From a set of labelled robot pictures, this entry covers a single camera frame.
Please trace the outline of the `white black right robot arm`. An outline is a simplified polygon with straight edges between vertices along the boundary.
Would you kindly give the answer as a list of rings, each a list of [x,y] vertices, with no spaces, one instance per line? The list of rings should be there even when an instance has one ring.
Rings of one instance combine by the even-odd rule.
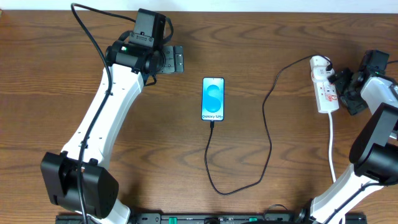
[[[304,223],[339,223],[362,199],[397,184],[397,82],[386,76],[389,54],[368,50],[357,72],[338,73],[322,56],[310,60],[316,100],[342,103],[349,114],[369,109],[372,116],[355,139],[350,164],[323,194],[312,199]]]

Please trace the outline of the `blue Galaxy smartphone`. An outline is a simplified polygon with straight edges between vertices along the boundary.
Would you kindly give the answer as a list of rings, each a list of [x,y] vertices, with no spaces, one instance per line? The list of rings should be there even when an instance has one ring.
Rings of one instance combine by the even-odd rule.
[[[202,84],[201,119],[224,120],[224,78],[205,77]]]

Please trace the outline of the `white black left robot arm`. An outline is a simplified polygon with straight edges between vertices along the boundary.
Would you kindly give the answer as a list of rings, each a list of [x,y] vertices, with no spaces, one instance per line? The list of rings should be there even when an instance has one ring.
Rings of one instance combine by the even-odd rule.
[[[80,213],[84,223],[127,223],[131,210],[118,199],[109,173],[113,146],[134,100],[158,73],[182,73],[183,48],[150,48],[121,40],[108,47],[101,84],[72,138],[40,164],[52,204]]]

